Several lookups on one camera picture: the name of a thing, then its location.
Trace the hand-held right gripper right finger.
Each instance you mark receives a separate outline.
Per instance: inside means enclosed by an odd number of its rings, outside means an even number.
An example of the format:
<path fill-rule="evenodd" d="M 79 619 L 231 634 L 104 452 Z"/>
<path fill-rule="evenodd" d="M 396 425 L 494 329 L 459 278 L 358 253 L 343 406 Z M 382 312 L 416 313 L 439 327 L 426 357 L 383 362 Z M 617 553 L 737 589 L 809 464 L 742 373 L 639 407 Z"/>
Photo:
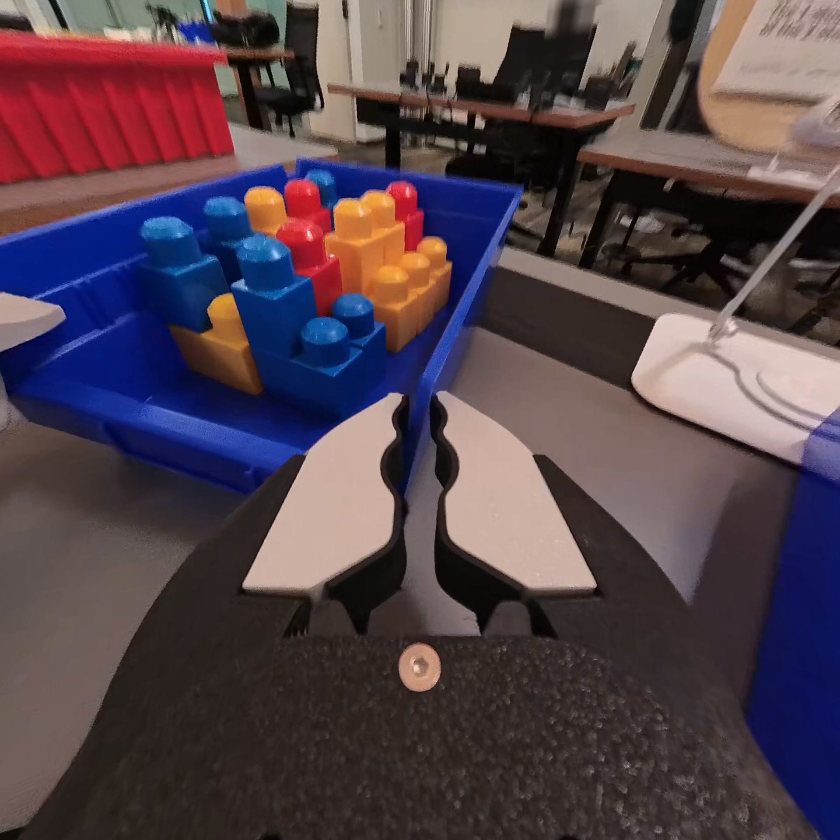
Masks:
<path fill-rule="evenodd" d="M 450 392 L 429 406 L 436 446 L 437 582 L 484 633 L 503 603 L 539 614 L 541 600 L 597 593 L 595 576 L 535 454 Z"/>

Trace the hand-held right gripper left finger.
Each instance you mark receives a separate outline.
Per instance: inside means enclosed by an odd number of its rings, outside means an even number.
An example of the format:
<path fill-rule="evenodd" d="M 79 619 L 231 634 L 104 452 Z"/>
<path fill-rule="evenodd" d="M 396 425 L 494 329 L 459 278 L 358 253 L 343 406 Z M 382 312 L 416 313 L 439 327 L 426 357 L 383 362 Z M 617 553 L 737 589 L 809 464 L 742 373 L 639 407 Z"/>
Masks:
<path fill-rule="evenodd" d="M 341 606 L 357 634 L 402 588 L 407 396 L 342 421 L 303 457 L 243 579 L 250 599 Z"/>

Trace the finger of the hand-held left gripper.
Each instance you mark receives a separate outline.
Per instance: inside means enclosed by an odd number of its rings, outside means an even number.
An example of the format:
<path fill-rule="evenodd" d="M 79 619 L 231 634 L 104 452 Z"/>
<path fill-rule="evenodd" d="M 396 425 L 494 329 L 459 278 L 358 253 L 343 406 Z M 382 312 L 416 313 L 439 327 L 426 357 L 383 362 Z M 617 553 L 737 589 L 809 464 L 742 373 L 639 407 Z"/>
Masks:
<path fill-rule="evenodd" d="M 57 328 L 67 316 L 62 307 L 1 292 L 1 346 L 6 352 Z"/>

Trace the blue plastic bin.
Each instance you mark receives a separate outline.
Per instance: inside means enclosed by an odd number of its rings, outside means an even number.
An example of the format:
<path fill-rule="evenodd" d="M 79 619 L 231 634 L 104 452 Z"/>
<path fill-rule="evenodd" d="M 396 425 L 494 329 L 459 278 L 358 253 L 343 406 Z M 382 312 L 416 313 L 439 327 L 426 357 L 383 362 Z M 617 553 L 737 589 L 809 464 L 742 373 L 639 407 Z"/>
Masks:
<path fill-rule="evenodd" d="M 320 168 L 332 173 L 341 197 L 394 180 L 412 183 L 424 231 L 446 242 L 454 263 L 447 306 L 422 337 L 391 356 L 384 382 L 362 405 L 388 392 L 408 397 L 407 487 L 428 443 L 429 401 L 462 361 L 522 191 L 312 159 L 299 159 L 295 175 Z M 2 292 L 54 303 L 66 315 L 57 328 L 2 353 L 6 390 L 21 414 L 246 495 L 309 450 L 334 422 L 190 372 L 135 276 L 148 218 L 179 217 L 204 237 L 207 199 L 242 200 L 250 187 L 281 189 L 287 180 L 275 164 L 3 236 Z"/>
<path fill-rule="evenodd" d="M 748 723 L 822 838 L 839 838 L 839 411 L 805 442 Z"/>

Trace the blue two-stud mega block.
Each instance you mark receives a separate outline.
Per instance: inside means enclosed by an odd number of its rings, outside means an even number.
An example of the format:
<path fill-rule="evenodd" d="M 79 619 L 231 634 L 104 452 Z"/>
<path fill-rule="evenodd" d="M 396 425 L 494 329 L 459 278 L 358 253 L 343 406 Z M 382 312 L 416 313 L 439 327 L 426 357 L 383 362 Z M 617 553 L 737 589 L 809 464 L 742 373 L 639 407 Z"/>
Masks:
<path fill-rule="evenodd" d="M 385 325 L 355 338 L 331 317 L 313 318 L 298 334 L 289 356 L 253 350 L 267 393 L 312 414 L 344 419 L 357 412 L 382 383 L 386 369 Z"/>
<path fill-rule="evenodd" d="M 345 293 L 333 303 L 331 314 L 348 330 L 351 347 L 362 353 L 374 376 L 383 377 L 387 355 L 385 325 L 376 320 L 372 301 L 359 293 Z"/>

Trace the red one-stud mega block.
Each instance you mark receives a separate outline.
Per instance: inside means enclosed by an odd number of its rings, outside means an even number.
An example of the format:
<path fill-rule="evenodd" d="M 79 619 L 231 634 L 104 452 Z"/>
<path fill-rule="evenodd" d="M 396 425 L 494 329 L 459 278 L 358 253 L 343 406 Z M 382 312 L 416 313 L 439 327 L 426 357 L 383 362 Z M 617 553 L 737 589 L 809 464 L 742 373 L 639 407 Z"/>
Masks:
<path fill-rule="evenodd" d="M 327 254 L 320 226 L 293 217 L 276 237 L 289 248 L 296 273 L 310 279 L 318 315 L 332 316 L 333 304 L 343 294 L 342 277 L 338 258 Z"/>
<path fill-rule="evenodd" d="M 393 199 L 396 220 L 404 225 L 405 252 L 416 252 L 424 237 L 424 211 L 418 204 L 415 185 L 393 181 L 385 191 Z"/>
<path fill-rule="evenodd" d="M 318 225 L 327 235 L 333 231 L 331 211 L 322 203 L 319 187 L 307 178 L 290 179 L 283 192 L 287 216 Z"/>

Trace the red plastic bin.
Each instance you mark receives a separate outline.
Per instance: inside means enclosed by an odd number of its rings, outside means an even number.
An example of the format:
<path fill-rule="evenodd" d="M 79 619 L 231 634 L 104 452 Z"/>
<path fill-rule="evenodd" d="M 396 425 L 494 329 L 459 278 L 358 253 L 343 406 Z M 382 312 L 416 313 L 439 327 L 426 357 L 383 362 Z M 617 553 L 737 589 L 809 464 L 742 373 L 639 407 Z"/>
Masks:
<path fill-rule="evenodd" d="M 217 49 L 2 31 L 1 183 L 231 155 Z"/>

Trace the white sign stand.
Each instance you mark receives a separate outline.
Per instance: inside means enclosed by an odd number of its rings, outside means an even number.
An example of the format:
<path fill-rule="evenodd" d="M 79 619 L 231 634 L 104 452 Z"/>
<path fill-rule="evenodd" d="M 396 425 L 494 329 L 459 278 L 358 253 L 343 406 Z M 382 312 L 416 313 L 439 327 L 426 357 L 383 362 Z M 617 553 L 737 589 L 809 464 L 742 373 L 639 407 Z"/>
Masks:
<path fill-rule="evenodd" d="M 838 164 L 715 321 L 657 318 L 631 382 L 650 405 L 838 483 L 839 362 L 743 331 L 735 311 L 829 197 Z"/>

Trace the cluttered wooden desk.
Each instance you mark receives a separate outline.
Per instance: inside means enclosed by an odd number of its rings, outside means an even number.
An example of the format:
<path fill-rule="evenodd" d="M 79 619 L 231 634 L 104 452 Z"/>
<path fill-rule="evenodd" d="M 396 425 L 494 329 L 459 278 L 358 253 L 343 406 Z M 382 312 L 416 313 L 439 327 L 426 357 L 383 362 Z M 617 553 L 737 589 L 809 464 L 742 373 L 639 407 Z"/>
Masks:
<path fill-rule="evenodd" d="M 219 50 L 237 76 L 239 100 L 245 110 L 247 125 L 253 130 L 270 133 L 270 121 L 264 120 L 264 115 L 260 110 L 251 71 L 258 69 L 260 66 L 269 67 L 284 60 L 294 61 L 297 57 L 296 54 L 291 50 L 277 47 L 257 49 L 223 45 L 219 47 Z"/>

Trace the black bag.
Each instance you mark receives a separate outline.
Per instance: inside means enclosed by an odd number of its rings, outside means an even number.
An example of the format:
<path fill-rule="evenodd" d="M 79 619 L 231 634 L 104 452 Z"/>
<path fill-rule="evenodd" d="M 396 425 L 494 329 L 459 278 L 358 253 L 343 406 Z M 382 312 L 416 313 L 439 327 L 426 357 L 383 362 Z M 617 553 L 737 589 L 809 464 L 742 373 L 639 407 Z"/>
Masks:
<path fill-rule="evenodd" d="M 280 42 L 280 30 L 274 15 L 248 12 L 245 16 L 223 15 L 216 11 L 209 24 L 213 40 L 223 47 L 238 49 L 264 49 Z"/>

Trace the wooden desk with monitor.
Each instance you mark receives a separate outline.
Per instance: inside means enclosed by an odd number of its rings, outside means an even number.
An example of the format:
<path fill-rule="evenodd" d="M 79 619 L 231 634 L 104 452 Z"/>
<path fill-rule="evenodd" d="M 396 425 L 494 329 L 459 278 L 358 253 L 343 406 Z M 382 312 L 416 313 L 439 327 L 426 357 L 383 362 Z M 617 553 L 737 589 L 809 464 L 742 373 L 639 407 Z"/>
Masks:
<path fill-rule="evenodd" d="M 327 91 L 333 96 L 352 99 L 360 124 L 384 130 L 385 166 L 393 170 L 402 166 L 401 140 L 408 134 L 462 141 L 488 150 L 494 139 L 489 129 L 476 126 L 478 119 L 551 133 L 549 158 L 554 199 L 538 247 L 538 254 L 549 258 L 555 257 L 578 181 L 578 154 L 588 140 L 634 110 L 631 104 L 616 102 L 598 111 L 584 108 L 577 101 L 534 110 L 515 103 L 471 101 L 384 83 L 366 86 L 331 82 Z"/>

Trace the black computer monitor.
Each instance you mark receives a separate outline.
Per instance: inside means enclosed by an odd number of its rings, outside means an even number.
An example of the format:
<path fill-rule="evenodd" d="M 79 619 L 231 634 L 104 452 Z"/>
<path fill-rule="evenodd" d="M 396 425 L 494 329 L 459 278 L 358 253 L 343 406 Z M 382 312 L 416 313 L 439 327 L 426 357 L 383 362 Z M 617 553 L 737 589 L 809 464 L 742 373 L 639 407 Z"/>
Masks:
<path fill-rule="evenodd" d="M 544 90 L 575 96 L 580 88 L 597 26 L 548 36 L 540 28 L 513 25 L 493 84 L 520 88 L 545 80 Z"/>

